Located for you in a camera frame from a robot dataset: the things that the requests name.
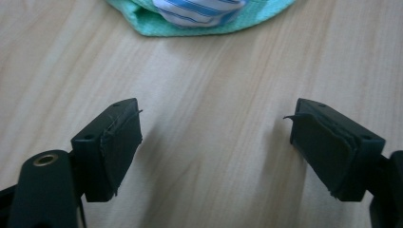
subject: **green fabric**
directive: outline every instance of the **green fabric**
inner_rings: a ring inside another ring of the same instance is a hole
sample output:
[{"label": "green fabric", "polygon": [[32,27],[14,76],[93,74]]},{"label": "green fabric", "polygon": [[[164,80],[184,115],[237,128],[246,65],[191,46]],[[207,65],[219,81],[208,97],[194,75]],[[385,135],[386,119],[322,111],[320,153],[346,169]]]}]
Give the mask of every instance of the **green fabric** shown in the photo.
[{"label": "green fabric", "polygon": [[295,0],[249,0],[238,18],[213,28],[178,28],[156,11],[152,0],[106,0],[130,25],[145,36],[196,36],[224,34],[257,25],[286,9]]}]

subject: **cloth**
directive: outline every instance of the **cloth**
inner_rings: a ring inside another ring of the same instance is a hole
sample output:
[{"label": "cloth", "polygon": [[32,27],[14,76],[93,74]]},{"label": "cloth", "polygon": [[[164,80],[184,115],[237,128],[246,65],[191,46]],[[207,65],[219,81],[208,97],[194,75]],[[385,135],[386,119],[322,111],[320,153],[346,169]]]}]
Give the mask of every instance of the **cloth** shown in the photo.
[{"label": "cloth", "polygon": [[178,28],[167,22],[152,0],[106,0],[119,10],[130,25],[145,36],[195,36],[224,34],[257,25],[286,9],[295,0],[249,0],[238,17],[211,28]]},{"label": "cloth", "polygon": [[153,0],[158,13],[180,28],[222,26],[233,21],[246,0]]}]

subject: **light wooden surface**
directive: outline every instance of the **light wooden surface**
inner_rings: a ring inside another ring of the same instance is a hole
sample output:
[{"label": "light wooden surface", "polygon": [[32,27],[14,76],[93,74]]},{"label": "light wooden surface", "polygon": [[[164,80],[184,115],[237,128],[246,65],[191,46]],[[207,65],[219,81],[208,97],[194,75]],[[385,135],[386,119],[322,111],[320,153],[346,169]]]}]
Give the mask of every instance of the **light wooden surface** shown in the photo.
[{"label": "light wooden surface", "polygon": [[101,0],[0,2],[0,188],[108,105],[136,97],[144,142],[89,227],[370,227],[289,144],[297,98],[403,149],[403,1],[297,0],[222,36],[147,38]]}]

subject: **striped fabric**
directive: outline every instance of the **striped fabric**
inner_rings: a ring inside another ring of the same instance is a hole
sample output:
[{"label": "striped fabric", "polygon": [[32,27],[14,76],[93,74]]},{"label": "striped fabric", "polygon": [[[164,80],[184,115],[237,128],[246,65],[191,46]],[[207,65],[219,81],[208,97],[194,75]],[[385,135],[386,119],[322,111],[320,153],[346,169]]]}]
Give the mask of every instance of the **striped fabric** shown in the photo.
[{"label": "striped fabric", "polygon": [[233,21],[248,0],[153,0],[163,18],[181,28],[207,28]]}]

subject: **clamp jaw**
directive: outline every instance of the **clamp jaw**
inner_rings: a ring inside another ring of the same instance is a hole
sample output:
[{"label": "clamp jaw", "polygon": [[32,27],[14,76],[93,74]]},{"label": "clamp jaw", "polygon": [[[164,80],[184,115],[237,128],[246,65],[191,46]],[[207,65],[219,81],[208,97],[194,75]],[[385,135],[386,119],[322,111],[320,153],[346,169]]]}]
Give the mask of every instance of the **clamp jaw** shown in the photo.
[{"label": "clamp jaw", "polygon": [[109,201],[142,142],[137,100],[111,105],[72,140],[26,160],[18,183],[0,192],[0,227],[86,227],[81,196]]},{"label": "clamp jaw", "polygon": [[370,206],[373,227],[403,225],[403,151],[381,155],[385,140],[326,104],[299,99],[291,144],[312,166],[331,195]]}]

